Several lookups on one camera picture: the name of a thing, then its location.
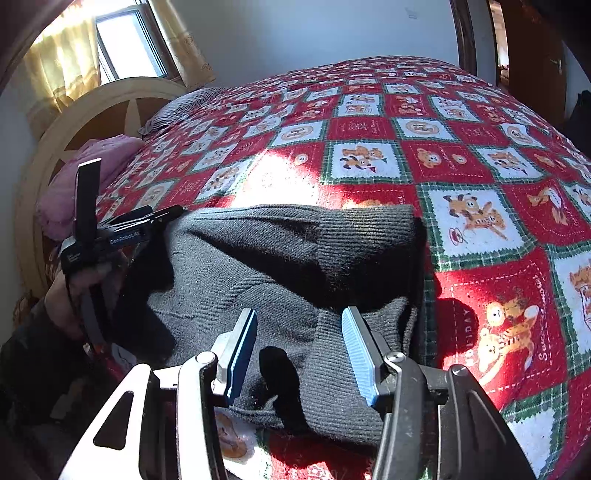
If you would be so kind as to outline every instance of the blue gripper pad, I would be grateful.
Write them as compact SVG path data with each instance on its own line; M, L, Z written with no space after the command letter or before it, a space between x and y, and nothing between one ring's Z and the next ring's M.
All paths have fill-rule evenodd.
M366 337L366 340L373 342L371 334L355 307L349 307L343 311L341 326L349 360L357 381L357 388L361 396L365 398L368 406L372 407L379 396L376 383L379 365L376 365L372 360L368 342L363 339L363 337ZM375 345L369 344L369 347L375 348Z
M241 332L228 372L228 389L225 395L228 405L232 405L242 391L246 369L251 361L252 350L256 341L256 332L258 329L256 312L254 310L243 311L235 328L241 329Z

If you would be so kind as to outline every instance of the yellow curtain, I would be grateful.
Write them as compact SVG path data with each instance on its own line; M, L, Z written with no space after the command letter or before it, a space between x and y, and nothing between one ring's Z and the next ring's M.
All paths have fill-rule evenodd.
M72 2L35 40L15 76L31 130L40 138L74 100L100 85L92 3Z
M148 0L178 72L189 91L215 80L212 68L170 0Z

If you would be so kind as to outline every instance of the striped pillow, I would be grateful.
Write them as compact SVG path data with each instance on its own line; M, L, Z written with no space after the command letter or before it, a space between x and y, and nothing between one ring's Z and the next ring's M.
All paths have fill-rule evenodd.
M189 115L205 102L214 99L225 90L224 87L207 87L178 97L176 100L164 105L138 132L145 137L156 130L166 128L182 117Z

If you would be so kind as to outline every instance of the curved headboard frame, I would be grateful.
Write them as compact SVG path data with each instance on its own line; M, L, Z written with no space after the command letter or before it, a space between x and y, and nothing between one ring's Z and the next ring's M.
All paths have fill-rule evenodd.
M53 175L60 168L61 162L65 163L71 159L77 149L91 138L102 140L102 138L112 137L113 134L140 137L138 129L142 125L142 116L144 121L147 120L163 105L185 93L187 89L184 86L159 78L133 77L117 80L82 96L51 124L41 137L37 152L23 171L15 199L15 249L21 277L27 291L31 290L33 295L42 298L48 288L43 254L43 233L40 225L35 221L35 205L47 189ZM122 125L122 131L113 131L110 126L107 126L109 128L106 130L109 134L105 136L104 132L96 135L96 131L93 132L92 128L84 129L87 125L91 125L93 119L107 110L112 112L110 115L124 116L124 120L119 122Z

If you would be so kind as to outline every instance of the window frame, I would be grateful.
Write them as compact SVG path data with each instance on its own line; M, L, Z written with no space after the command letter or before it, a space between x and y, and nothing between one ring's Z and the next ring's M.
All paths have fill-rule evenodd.
M105 43L100 36L99 23L104 20L111 20L112 18L122 17L131 13L135 13L137 15L140 26L144 31L145 38L148 41L148 47L152 50L152 53L154 54L160 69L165 72L164 75L161 75L158 78L179 81L180 75L178 73L177 67L174 64L172 55L170 54L166 42L164 41L164 37L160 32L151 7L142 0L135 0L135 3L135 5L130 5L128 7L115 10L114 12L96 16L96 39L99 48L99 62L102 64L102 60L105 61L105 64L102 64L102 68L107 74L107 77L112 77L112 80L109 79L109 81L119 80L119 75L117 74L115 66L111 61L111 57L109 56L109 52L105 47Z

